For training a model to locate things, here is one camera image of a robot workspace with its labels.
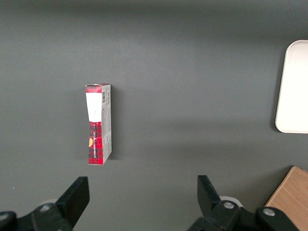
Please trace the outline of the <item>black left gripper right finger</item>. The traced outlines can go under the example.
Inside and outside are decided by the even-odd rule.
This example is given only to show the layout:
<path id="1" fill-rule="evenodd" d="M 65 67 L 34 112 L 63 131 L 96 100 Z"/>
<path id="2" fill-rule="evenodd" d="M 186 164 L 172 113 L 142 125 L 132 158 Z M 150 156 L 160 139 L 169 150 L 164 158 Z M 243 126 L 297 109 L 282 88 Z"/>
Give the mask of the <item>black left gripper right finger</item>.
<path id="1" fill-rule="evenodd" d="M 232 201 L 221 200 L 206 175 L 197 177 L 197 200 L 202 212 L 190 231 L 233 231 L 240 218 L 240 207 Z"/>

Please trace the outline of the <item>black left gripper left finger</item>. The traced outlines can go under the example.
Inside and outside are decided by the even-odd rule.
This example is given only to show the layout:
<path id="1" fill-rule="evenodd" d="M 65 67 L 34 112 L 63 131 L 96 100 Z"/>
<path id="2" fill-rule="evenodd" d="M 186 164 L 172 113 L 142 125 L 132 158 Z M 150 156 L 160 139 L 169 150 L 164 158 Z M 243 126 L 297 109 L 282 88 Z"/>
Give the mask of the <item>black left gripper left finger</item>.
<path id="1" fill-rule="evenodd" d="M 78 177 L 55 203 L 31 213 L 35 231 L 72 231 L 90 201 L 88 177 Z"/>

